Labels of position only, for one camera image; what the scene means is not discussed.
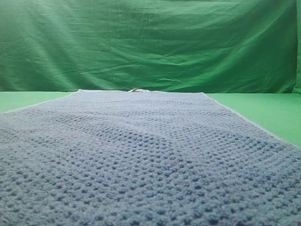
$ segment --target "green fabric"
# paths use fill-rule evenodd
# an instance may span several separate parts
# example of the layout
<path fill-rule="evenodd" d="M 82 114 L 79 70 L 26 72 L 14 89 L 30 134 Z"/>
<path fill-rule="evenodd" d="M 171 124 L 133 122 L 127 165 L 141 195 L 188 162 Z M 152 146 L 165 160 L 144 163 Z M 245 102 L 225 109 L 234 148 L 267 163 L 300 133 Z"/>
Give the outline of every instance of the green fabric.
<path fill-rule="evenodd" d="M 295 85 L 296 0 L 4 0 L 0 15 L 0 90 Z"/>
<path fill-rule="evenodd" d="M 0 92 L 0 112 L 17 109 L 70 92 Z M 301 146 L 300 94 L 210 94 L 272 133 Z"/>
<path fill-rule="evenodd" d="M 297 25 L 298 25 L 298 70 L 294 92 L 301 93 L 301 1 L 297 0 Z"/>

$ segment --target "green floor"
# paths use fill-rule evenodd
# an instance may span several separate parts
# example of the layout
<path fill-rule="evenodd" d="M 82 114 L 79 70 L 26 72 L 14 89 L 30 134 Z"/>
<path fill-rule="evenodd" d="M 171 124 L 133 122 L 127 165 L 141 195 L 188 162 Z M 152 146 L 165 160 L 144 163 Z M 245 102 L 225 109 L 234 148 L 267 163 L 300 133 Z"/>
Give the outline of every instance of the green floor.
<path fill-rule="evenodd" d="M 0 92 L 0 112 L 64 97 L 71 92 Z M 210 94 L 272 133 L 301 146 L 300 94 Z"/>

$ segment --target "green screen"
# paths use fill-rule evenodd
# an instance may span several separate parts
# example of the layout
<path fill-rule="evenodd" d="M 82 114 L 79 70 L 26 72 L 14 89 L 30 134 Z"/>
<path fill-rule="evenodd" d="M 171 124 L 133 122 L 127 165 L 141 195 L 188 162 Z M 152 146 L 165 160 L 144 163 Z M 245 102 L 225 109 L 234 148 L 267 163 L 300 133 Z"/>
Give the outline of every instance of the green screen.
<path fill-rule="evenodd" d="M 298 71 L 297 71 L 297 84 L 294 92 L 301 93 L 301 2 L 297 1 L 297 16 L 298 16 Z"/>
<path fill-rule="evenodd" d="M 0 90 L 292 92 L 296 11 L 296 0 L 0 0 Z"/>

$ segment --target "green backdrop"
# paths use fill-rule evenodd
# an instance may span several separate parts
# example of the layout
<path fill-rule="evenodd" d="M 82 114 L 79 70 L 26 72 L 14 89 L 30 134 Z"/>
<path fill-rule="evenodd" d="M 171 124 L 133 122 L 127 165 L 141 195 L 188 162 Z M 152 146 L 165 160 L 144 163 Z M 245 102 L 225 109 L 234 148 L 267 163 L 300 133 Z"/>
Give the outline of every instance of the green backdrop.
<path fill-rule="evenodd" d="M 0 90 L 292 92 L 296 11 L 296 0 L 0 0 Z"/>
<path fill-rule="evenodd" d="M 297 0 L 297 16 L 298 16 L 298 71 L 297 71 L 297 84 L 294 92 L 301 93 L 301 1 Z"/>

